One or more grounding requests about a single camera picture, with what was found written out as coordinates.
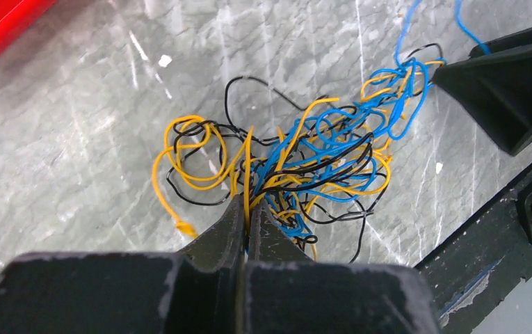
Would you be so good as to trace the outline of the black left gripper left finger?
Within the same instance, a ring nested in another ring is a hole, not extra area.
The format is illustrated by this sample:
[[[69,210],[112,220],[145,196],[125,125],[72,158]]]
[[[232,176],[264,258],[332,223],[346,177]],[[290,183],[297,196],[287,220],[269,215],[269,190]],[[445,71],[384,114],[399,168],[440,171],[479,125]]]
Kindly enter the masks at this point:
[[[40,252],[0,273],[0,333],[234,333],[243,201],[174,253]]]

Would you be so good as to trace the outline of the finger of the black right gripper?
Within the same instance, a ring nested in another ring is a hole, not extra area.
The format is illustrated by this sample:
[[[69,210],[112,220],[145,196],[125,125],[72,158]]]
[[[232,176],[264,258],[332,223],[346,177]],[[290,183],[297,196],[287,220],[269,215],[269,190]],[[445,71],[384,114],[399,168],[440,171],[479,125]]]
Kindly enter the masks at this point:
[[[515,156],[532,142],[532,27],[474,47],[436,69],[433,82],[458,101],[498,148]]]

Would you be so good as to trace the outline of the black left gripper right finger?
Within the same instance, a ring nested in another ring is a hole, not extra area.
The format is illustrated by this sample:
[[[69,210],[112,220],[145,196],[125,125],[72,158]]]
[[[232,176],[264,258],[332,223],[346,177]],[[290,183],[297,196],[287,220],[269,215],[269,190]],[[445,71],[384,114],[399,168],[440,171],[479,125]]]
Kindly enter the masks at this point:
[[[244,333],[439,333],[422,275],[394,264],[311,260],[261,202],[243,275]]]

